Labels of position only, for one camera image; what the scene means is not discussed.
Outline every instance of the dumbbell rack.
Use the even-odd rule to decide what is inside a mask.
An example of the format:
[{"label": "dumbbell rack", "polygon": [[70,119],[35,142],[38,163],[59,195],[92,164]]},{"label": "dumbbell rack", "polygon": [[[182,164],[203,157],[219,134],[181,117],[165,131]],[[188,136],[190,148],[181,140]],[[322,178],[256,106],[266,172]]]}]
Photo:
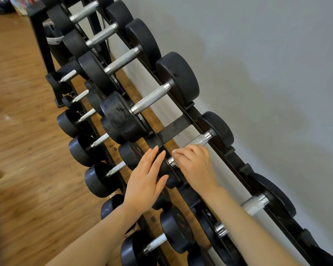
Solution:
[{"label": "dumbbell rack", "polygon": [[[88,4],[92,0],[63,0],[64,4],[67,7],[70,7],[71,5],[77,3],[78,1],[82,1],[83,5]],[[36,2],[29,8],[27,8],[28,16],[31,21],[31,25],[33,28],[33,31],[36,36],[37,44],[39,46],[44,64],[46,66],[47,72],[55,72],[53,60],[51,57],[51,52],[49,49],[49,46],[47,44],[47,40],[45,37],[44,29],[42,22],[48,19],[47,13],[46,13],[46,7],[41,1]],[[99,31],[101,31],[100,22],[98,20],[97,14],[93,13],[88,17],[90,26],[93,30],[94,34],[97,34]],[[120,36],[120,39],[126,44],[126,46],[131,49],[131,46],[128,44],[128,42]],[[109,50],[107,48],[106,44],[101,45],[100,50],[98,51],[101,58],[107,63],[111,63],[111,58],[109,55]],[[158,75],[151,71],[147,65],[138,57],[139,61],[143,64],[143,66],[146,68],[146,70],[153,76],[153,78],[157,81],[159,85],[162,85],[160,82],[160,79]],[[60,63],[62,66],[57,72],[62,73],[62,75],[67,74],[72,69],[69,67],[69,64],[65,65],[65,63]],[[123,87],[120,85],[118,80],[114,78],[114,82],[116,84],[116,87],[123,92],[123,97],[130,103],[133,104],[133,101],[130,99],[127,93],[124,92]],[[72,96],[76,96],[78,93],[76,92],[74,86],[71,84],[72,87]],[[54,91],[55,94],[55,102],[57,107],[62,107],[62,94]],[[144,137],[146,143],[149,145],[149,147],[153,148],[154,146],[159,146],[160,151],[166,150],[166,158],[170,158],[171,154],[170,152],[165,148],[165,143],[177,136],[179,133],[181,133],[184,129],[186,129],[188,126],[193,125],[198,132],[201,132],[200,127],[198,126],[196,120],[201,115],[200,112],[194,107],[194,103],[187,105],[186,107],[182,107],[178,102],[173,98],[173,96],[168,93],[169,97],[172,99],[172,101],[177,105],[177,107],[181,110],[182,116],[180,116],[178,119],[174,120],[171,124],[169,124],[167,127],[165,127],[163,130],[161,130],[159,133],[155,133],[154,130],[151,128],[149,123],[143,118],[142,116],[142,122],[146,126],[149,134]],[[86,109],[82,105],[82,109],[84,113],[86,113]],[[97,132],[96,127],[93,125],[91,120],[88,120],[89,124],[93,127],[94,130],[94,138],[97,139],[99,137],[99,134]],[[248,179],[248,175],[253,173],[253,169],[249,164],[244,163],[241,158],[235,153],[235,148],[230,147],[226,149],[226,151],[221,152],[213,143],[209,142],[209,145],[213,148],[213,150],[217,153],[217,155],[222,159],[222,161],[230,168],[230,170],[235,174],[235,176],[240,180],[240,182],[244,185],[244,187],[249,191],[249,193],[253,196],[256,195],[257,191],[255,187],[252,187],[251,181]],[[108,164],[114,164],[114,161],[111,158],[111,155],[109,154],[107,148],[104,144],[102,146],[105,148],[105,151],[107,153],[108,160],[106,161]],[[231,241],[231,239],[228,236],[224,236],[222,238],[218,237],[216,232],[214,231],[214,226],[218,222],[214,214],[211,212],[211,210],[208,208],[208,206],[204,203],[202,198],[190,187],[190,185],[187,183],[185,177],[181,173],[181,171],[178,168],[172,168],[173,173],[177,176],[179,185],[177,186],[177,190],[187,203],[187,205],[190,207],[191,211],[194,213],[196,219],[201,224],[201,227],[203,228],[204,232],[206,233],[207,237],[210,239],[210,241],[213,243],[213,248],[218,252],[222,254],[229,254],[230,263],[229,265],[246,265],[245,261],[243,260],[240,252],[237,250],[234,243]],[[120,180],[121,180],[121,191],[124,194],[126,183],[124,179],[122,178],[120,173],[117,173]],[[266,213],[271,217],[271,219],[275,222],[275,224],[280,228],[280,230],[284,233],[284,235],[290,240],[290,242],[296,247],[296,249],[300,252],[300,254],[305,258],[305,260],[310,265],[318,265],[318,262],[316,261],[316,258],[314,257],[313,251],[311,250],[312,246],[318,247],[317,243],[311,236],[311,233],[307,229],[303,229],[294,218],[288,217],[286,219],[277,217],[274,212],[270,209],[270,207],[266,206],[264,208]],[[138,224],[141,227],[141,229],[146,229],[148,233],[151,235],[152,238],[154,238],[150,228],[148,227],[148,224],[144,217],[142,216],[138,220]],[[158,263],[161,266],[167,266],[169,265],[168,261],[166,260],[165,255],[163,254],[162,250],[158,248]],[[232,260],[237,261],[237,264],[231,263]]]}]

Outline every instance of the white wall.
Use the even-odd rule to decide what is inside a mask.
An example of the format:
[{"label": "white wall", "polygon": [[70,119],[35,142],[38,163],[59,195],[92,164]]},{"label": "white wall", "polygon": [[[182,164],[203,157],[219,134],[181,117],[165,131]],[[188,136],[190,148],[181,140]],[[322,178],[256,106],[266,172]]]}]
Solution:
[{"label": "white wall", "polygon": [[[196,108],[221,116],[238,155],[293,201],[295,219],[333,255],[333,0],[123,0],[195,72]],[[110,39],[115,57],[126,47]],[[125,67],[143,96],[157,88],[138,61]],[[169,98],[152,106],[164,125],[181,115]],[[175,138],[185,145],[189,128]],[[220,182],[249,197],[213,155]],[[304,265],[263,212],[257,219]]]}]

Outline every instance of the person's right hand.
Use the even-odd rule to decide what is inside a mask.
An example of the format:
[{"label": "person's right hand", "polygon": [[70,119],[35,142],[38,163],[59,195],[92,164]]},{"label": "person's right hand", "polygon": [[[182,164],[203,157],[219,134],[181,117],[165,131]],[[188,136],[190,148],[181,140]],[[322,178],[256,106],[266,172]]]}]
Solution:
[{"label": "person's right hand", "polygon": [[210,154],[200,145],[187,145],[172,152],[174,161],[191,187],[202,197],[218,188]]}]

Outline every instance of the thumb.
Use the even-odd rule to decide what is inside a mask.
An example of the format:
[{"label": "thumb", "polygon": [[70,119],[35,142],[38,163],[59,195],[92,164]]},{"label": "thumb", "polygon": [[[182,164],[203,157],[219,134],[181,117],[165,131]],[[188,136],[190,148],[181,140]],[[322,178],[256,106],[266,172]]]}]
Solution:
[{"label": "thumb", "polygon": [[154,196],[155,198],[158,198],[158,196],[160,195],[160,193],[162,192],[163,188],[165,187],[166,181],[168,180],[169,175],[163,175],[158,183],[155,186],[155,192],[154,192]]}]

